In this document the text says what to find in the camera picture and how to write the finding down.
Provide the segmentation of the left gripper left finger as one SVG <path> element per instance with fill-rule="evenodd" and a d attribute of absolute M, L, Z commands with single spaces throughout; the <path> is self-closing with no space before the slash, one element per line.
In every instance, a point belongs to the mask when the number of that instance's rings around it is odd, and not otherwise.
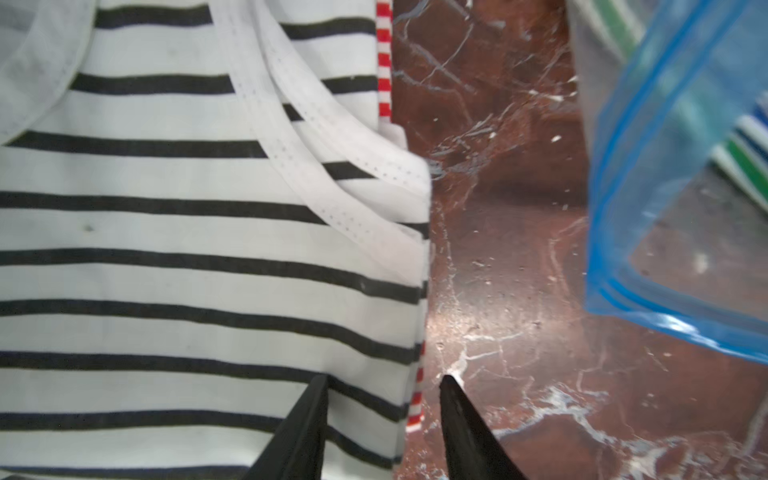
<path fill-rule="evenodd" d="M 327 375 L 310 381 L 243 480 L 321 478 L 328 388 Z"/>

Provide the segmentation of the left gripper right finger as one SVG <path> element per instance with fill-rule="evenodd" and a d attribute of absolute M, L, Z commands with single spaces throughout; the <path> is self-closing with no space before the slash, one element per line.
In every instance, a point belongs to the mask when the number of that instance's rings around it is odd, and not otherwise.
<path fill-rule="evenodd" d="M 441 426 L 451 480 L 526 480 L 451 375 L 440 383 Z"/>

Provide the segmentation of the black white striped top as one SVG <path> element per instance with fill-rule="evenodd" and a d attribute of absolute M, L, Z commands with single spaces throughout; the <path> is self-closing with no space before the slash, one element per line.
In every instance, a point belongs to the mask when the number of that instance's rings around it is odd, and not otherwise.
<path fill-rule="evenodd" d="M 1 475 L 241 479 L 317 376 L 400 464 L 430 175 L 375 1 L 1 5 Z"/>

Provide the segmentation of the clear vacuum bag blue zip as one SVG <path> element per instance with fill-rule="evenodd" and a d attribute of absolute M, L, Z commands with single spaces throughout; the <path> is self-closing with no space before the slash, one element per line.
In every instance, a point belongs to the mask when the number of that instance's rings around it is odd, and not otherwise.
<path fill-rule="evenodd" d="M 567 5 L 589 151 L 585 305 L 713 350 L 767 360 L 767 211 L 714 163 L 767 154 L 763 1 L 657 1 L 622 65 L 587 1 Z"/>

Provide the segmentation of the red white striped top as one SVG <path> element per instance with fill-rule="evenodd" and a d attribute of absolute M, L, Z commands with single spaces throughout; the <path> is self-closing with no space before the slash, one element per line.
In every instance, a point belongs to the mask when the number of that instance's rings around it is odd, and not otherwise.
<path fill-rule="evenodd" d="M 378 51 L 378 104 L 379 131 L 399 147 L 408 149 L 404 129 L 394 124 L 392 101 L 393 55 L 393 1 L 378 0 L 376 2 L 376 36 Z M 417 333 L 417 371 L 411 404 L 406 423 L 406 433 L 411 434 L 422 428 L 423 413 L 423 380 L 425 353 L 424 333 L 425 321 L 421 322 Z"/>

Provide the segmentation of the blue white striped top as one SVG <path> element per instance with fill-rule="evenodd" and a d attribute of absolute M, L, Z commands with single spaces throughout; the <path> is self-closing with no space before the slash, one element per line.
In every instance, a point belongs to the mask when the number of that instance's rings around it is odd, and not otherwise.
<path fill-rule="evenodd" d="M 761 142 L 767 144 L 767 100 L 760 99 L 756 102 L 753 110 L 752 117 L 756 120 L 758 129 L 760 131 Z"/>

